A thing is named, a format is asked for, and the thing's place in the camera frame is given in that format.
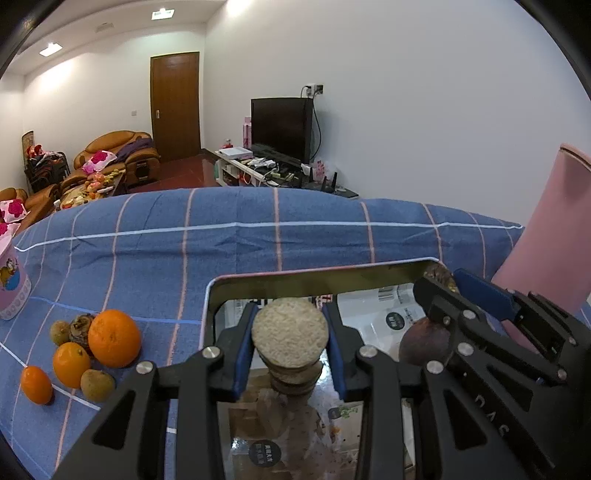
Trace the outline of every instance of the wall socket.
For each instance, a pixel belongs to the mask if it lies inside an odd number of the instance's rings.
[[[306,96],[308,98],[315,97],[316,95],[324,94],[324,84],[322,83],[309,83],[309,87],[306,88]]]

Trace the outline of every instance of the blue plaid bedsheet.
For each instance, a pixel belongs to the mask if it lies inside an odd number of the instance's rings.
[[[219,275],[435,257],[490,279],[521,231],[441,206],[270,188],[138,193],[55,213],[15,238],[33,289],[19,315],[0,322],[0,429],[42,480],[99,409],[53,373],[56,320],[124,310],[142,331],[143,358],[178,363],[198,347],[205,288]],[[20,392],[28,364],[50,376],[53,405]],[[117,381],[126,374],[108,371]],[[175,425],[173,404],[168,478]]]

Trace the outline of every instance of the pink container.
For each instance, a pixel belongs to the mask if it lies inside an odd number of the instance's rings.
[[[570,313],[591,292],[591,157],[563,144],[534,214],[492,281]]]
[[[252,146],[252,121],[249,116],[244,117],[242,125],[242,146],[248,149]]]
[[[31,280],[18,262],[12,239],[0,239],[0,319],[10,320],[31,293]]]

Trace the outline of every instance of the orange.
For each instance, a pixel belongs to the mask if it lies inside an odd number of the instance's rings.
[[[21,374],[21,390],[37,405],[49,403],[53,396],[51,380],[39,367],[25,367]]]
[[[80,388],[82,374],[89,368],[90,357],[77,343],[62,343],[53,355],[53,371],[67,387]]]
[[[88,345],[100,363],[122,368],[138,356],[142,339],[129,315],[119,310],[105,310],[90,324]]]

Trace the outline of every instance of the rice cake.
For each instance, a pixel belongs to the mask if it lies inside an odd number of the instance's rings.
[[[318,380],[317,378],[315,378],[314,380],[302,385],[288,385],[280,380],[277,380],[275,377],[273,377],[273,375],[270,375],[269,378],[271,381],[271,386],[274,390],[288,396],[306,395],[310,393],[312,390],[314,390],[314,387],[316,386],[316,381]]]
[[[322,373],[323,366],[324,365],[320,361],[317,361],[314,365],[301,372],[284,373],[282,371],[278,372],[277,370],[269,369],[269,373],[276,380],[285,384],[301,385],[311,382],[312,380],[316,382]]]
[[[252,341],[271,368],[305,369],[329,339],[324,315],[305,299],[283,298],[256,314]]]

